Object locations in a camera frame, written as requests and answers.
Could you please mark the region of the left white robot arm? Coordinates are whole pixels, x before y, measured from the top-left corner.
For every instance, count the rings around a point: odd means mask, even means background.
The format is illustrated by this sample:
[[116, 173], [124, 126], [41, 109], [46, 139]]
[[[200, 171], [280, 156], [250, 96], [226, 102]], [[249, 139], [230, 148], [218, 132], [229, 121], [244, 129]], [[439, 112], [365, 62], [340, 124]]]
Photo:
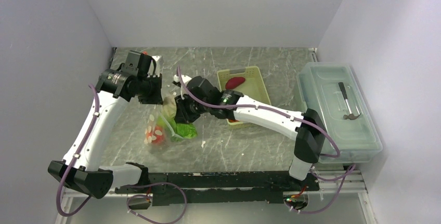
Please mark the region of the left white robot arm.
[[129, 185], [135, 192], [148, 189], [147, 167], [127, 162], [102, 166], [101, 157], [111, 131], [132, 98], [141, 104], [162, 104], [161, 56], [129, 51], [117, 69], [103, 71], [93, 87], [94, 101], [75, 142], [48, 172], [68, 189], [100, 199], [110, 189]]

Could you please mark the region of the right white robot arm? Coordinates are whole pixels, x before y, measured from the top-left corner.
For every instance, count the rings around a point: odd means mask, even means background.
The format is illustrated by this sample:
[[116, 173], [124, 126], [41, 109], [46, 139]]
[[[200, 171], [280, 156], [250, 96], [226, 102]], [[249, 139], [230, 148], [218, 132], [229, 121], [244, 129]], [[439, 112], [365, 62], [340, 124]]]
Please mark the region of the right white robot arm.
[[180, 94], [175, 97], [176, 123], [193, 123], [207, 113], [218, 119], [251, 123], [283, 134], [295, 141], [287, 185], [292, 190], [306, 185], [306, 176], [319, 160], [327, 133], [316, 111], [284, 110], [238, 91], [219, 91], [200, 76], [174, 75], [173, 83], [180, 87]]

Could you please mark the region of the green cabbage toy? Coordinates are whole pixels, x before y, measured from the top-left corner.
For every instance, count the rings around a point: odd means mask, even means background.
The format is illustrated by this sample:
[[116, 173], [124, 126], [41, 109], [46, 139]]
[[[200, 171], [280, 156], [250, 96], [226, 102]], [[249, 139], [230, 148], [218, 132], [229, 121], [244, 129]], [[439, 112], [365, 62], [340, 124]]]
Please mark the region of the green cabbage toy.
[[177, 116], [177, 105], [172, 95], [167, 95], [163, 99], [161, 114], [175, 133], [172, 141], [179, 142], [183, 139], [192, 139], [198, 135], [196, 127], [193, 124], [182, 124], [175, 121]]

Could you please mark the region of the green perforated plastic basket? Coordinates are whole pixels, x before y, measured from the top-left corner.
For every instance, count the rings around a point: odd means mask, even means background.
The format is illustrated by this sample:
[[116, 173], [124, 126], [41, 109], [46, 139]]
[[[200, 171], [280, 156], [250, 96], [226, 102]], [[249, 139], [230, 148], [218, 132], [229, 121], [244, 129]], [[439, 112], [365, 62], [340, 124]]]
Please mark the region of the green perforated plastic basket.
[[259, 102], [271, 105], [263, 77], [259, 67], [257, 66], [217, 71], [217, 79], [220, 90], [226, 90], [225, 84], [230, 78], [240, 76], [245, 77], [246, 81], [242, 85], [235, 88], [235, 91], [245, 94]]

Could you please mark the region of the orange peach toy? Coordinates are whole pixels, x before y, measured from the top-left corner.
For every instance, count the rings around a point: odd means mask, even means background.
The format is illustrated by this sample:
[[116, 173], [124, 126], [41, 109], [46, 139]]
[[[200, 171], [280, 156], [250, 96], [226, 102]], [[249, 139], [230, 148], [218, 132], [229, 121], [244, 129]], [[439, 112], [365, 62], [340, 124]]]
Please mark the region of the orange peach toy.
[[155, 144], [160, 145], [165, 141], [166, 135], [164, 128], [161, 126], [148, 126], [145, 133], [145, 144]]

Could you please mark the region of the clear polka dot zip bag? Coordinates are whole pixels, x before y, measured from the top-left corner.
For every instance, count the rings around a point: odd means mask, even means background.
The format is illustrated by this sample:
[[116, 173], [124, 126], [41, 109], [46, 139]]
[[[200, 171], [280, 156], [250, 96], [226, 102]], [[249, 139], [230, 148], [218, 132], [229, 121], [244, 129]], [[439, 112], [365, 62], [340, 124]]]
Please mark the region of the clear polka dot zip bag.
[[[172, 95], [174, 98], [177, 95], [177, 93], [174, 91], [172, 93], [168, 93], [167, 95]], [[162, 105], [155, 105], [153, 108], [152, 113], [149, 114], [148, 116], [148, 120], [147, 120], [147, 127], [148, 126], [161, 126], [164, 128], [164, 132], [166, 135], [165, 141], [160, 144], [160, 145], [155, 145], [155, 144], [145, 144], [147, 146], [149, 146], [151, 149], [155, 148], [155, 149], [162, 149], [162, 148], [168, 148], [171, 146], [175, 146], [179, 143], [182, 143], [186, 140], [190, 140], [190, 139], [183, 139], [179, 142], [175, 142], [172, 141], [171, 138], [174, 137], [175, 133], [173, 132], [173, 130], [171, 129], [171, 126], [167, 123], [166, 119], [164, 118], [164, 116], [161, 114], [161, 110], [162, 110]]]

